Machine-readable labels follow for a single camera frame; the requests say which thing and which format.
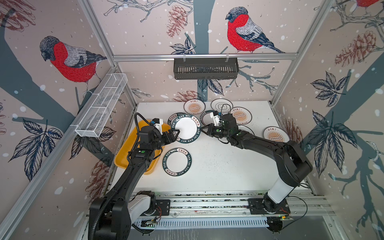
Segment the green rim plate front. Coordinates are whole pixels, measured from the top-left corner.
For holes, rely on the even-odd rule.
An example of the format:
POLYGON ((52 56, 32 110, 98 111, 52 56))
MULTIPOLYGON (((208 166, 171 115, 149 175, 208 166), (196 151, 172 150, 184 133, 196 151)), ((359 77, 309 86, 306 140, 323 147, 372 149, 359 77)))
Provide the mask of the green rim plate front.
POLYGON ((168 175, 180 177, 190 170, 192 155, 183 148, 173 148, 165 154, 162 165, 168 175))

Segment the white black motif plate front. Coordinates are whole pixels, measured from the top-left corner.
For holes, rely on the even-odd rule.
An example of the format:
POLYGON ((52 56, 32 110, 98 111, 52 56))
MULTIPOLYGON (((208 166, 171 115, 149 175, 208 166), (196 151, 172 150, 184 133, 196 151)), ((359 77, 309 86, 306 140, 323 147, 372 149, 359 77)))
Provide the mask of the white black motif plate front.
POLYGON ((254 131, 253 131, 251 128, 247 127, 247 126, 244 126, 244 125, 238 125, 238 129, 239 129, 240 131, 246 131, 246 132, 248 132, 248 133, 250 133, 250 134, 252 134, 252 135, 255 135, 254 131))

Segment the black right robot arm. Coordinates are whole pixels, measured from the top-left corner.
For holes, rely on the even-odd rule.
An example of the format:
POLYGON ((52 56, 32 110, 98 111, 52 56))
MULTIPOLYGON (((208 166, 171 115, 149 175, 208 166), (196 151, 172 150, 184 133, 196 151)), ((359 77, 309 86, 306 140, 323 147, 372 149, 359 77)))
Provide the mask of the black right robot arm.
POLYGON ((294 141, 274 142, 240 130, 232 114, 215 115, 214 124, 201 127, 207 136, 226 139, 229 144, 253 151, 274 160, 279 178, 264 197, 265 204, 278 205, 312 172, 313 166, 294 141))

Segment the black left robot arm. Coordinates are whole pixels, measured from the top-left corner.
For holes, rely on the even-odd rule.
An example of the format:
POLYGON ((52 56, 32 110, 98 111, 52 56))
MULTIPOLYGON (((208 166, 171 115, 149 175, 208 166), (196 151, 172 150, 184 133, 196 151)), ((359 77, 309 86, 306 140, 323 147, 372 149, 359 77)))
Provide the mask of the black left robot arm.
POLYGON ((126 240, 134 218, 129 210, 129 199, 142 175, 155 159, 155 151, 177 140, 179 130, 162 132, 152 125, 137 133, 129 151, 128 167, 114 187, 90 207, 89 240, 126 240))

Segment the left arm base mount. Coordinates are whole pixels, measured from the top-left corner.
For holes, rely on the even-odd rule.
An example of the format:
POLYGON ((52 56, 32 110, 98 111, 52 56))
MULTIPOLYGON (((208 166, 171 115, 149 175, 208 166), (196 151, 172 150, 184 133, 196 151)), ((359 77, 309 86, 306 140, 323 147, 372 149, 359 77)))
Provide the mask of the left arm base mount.
POLYGON ((160 216, 169 216, 171 208, 170 200, 156 200, 154 209, 147 210, 143 212, 140 217, 160 217, 160 216))

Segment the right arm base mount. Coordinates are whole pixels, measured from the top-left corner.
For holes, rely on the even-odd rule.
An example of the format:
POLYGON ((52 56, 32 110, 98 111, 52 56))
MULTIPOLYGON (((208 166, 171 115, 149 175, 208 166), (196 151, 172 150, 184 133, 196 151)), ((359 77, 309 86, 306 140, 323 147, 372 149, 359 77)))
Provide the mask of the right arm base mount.
POLYGON ((262 198, 248 199, 251 215, 290 215, 291 211, 286 199, 276 204, 272 200, 262 198))

